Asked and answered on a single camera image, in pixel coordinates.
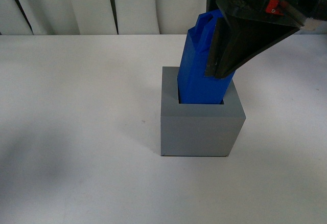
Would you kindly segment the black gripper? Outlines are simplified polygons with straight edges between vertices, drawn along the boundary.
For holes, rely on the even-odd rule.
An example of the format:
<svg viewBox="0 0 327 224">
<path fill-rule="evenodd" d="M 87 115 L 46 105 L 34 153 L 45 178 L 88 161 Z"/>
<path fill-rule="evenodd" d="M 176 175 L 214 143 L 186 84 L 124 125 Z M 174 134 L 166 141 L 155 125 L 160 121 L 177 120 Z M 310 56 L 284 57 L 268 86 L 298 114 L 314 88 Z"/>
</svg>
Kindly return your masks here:
<svg viewBox="0 0 327 224">
<path fill-rule="evenodd" d="M 218 9 L 204 74 L 222 79 L 283 39 L 326 21 L 326 0 L 209 0 Z"/>
</svg>

